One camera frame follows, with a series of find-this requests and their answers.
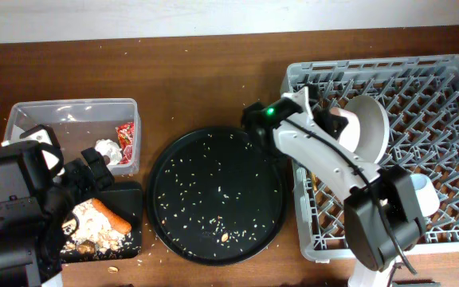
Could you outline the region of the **white tissue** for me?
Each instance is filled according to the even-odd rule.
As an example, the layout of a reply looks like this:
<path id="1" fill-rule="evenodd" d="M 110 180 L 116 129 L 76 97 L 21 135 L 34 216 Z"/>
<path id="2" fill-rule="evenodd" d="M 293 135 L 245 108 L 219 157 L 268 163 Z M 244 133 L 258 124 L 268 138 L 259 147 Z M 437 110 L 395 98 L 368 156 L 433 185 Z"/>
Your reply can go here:
<path id="1" fill-rule="evenodd" d="M 120 146 L 112 140 L 97 140 L 95 150 L 99 152 L 106 165 L 117 165 L 123 159 Z"/>

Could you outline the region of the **grey round plate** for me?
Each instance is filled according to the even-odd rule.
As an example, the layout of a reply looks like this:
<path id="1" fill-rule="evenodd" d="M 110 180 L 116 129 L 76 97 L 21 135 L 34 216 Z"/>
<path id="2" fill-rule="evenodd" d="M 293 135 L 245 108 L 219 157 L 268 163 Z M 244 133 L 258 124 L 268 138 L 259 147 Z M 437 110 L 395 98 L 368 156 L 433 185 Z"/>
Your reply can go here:
<path id="1" fill-rule="evenodd" d="M 389 141 L 390 124 L 385 108 L 371 96 L 356 96 L 344 108 L 359 121 L 359 139 L 354 154 L 367 162 L 379 163 Z"/>

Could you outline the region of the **red snack wrapper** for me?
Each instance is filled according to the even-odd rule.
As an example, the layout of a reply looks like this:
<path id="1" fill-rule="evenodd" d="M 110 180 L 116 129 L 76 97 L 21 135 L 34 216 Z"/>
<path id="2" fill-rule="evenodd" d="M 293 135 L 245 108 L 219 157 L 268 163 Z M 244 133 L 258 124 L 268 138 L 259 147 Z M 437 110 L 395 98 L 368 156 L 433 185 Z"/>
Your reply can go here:
<path id="1" fill-rule="evenodd" d="M 132 158 L 135 124 L 133 122 L 122 124 L 116 128 L 116 132 L 122 151 L 120 164 L 127 164 Z"/>

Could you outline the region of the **orange carrot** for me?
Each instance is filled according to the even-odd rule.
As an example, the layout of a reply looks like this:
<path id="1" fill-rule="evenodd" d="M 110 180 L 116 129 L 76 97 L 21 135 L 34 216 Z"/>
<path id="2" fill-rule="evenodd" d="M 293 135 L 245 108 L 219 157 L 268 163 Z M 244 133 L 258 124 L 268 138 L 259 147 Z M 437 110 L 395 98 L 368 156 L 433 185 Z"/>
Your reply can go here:
<path id="1" fill-rule="evenodd" d="M 92 198 L 92 205 L 97 212 L 101 213 L 108 220 L 113 230 L 124 235 L 131 232 L 131 224 L 111 211 L 99 199 Z"/>

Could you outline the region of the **white bowl with food scraps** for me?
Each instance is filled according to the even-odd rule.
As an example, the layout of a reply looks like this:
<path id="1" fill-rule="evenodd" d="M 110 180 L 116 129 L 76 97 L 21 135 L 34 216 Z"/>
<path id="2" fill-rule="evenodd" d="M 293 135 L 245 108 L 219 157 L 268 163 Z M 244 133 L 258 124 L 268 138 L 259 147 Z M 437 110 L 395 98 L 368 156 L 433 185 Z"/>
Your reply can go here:
<path id="1" fill-rule="evenodd" d="M 357 115 L 337 107 L 331 108 L 330 113 L 334 116 L 341 116 L 347 120 L 347 124 L 337 137 L 337 141 L 348 151 L 354 152 L 360 139 L 360 122 Z"/>

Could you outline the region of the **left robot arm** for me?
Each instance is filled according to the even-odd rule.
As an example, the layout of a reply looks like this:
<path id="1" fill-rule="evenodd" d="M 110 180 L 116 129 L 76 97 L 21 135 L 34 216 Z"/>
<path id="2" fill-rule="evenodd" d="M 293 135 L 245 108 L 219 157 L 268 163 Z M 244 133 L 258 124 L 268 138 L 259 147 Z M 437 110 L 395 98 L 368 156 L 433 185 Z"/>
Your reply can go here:
<path id="1" fill-rule="evenodd" d="M 61 286 L 62 225 L 114 178 L 94 148 L 65 163 L 60 147 L 26 140 L 0 148 L 0 286 Z"/>

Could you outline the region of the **wooden chopstick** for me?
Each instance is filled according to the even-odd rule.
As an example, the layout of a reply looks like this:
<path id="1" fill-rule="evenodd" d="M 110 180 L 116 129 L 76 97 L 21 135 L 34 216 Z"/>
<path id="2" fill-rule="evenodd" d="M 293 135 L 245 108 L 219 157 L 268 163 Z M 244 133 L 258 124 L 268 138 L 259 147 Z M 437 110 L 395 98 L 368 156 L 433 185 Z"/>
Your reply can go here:
<path id="1" fill-rule="evenodd" d="M 310 179 L 311 179 L 311 182 L 312 182 L 312 189 L 313 191 L 318 191 L 318 188 L 317 188 L 317 178 L 316 176 L 310 172 Z"/>

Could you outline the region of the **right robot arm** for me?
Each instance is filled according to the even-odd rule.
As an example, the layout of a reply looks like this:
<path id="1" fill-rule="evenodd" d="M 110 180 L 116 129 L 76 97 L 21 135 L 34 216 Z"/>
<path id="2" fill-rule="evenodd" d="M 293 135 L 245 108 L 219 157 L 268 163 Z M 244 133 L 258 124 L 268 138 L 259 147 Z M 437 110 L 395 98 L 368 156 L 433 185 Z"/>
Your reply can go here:
<path id="1" fill-rule="evenodd" d="M 426 233 L 426 217 L 439 207 L 427 175 L 399 165 L 380 167 L 389 140 L 385 108 L 356 96 L 343 108 L 319 112 L 317 89 L 285 92 L 269 106 L 245 108 L 241 124 L 253 144 L 273 157 L 288 156 L 324 183 L 343 205 L 344 233 L 355 255 L 349 286 L 391 286 L 405 252 Z"/>

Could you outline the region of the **blue plastic cup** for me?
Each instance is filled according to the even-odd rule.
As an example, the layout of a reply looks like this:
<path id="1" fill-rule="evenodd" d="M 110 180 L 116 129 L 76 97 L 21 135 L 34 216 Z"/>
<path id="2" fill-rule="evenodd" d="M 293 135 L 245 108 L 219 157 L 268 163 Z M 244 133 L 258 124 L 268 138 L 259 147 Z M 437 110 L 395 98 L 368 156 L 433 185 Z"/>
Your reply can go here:
<path id="1" fill-rule="evenodd" d="M 440 207 L 437 190 L 427 175 L 412 174 L 410 176 L 414 185 L 415 194 L 424 217 L 435 214 Z"/>

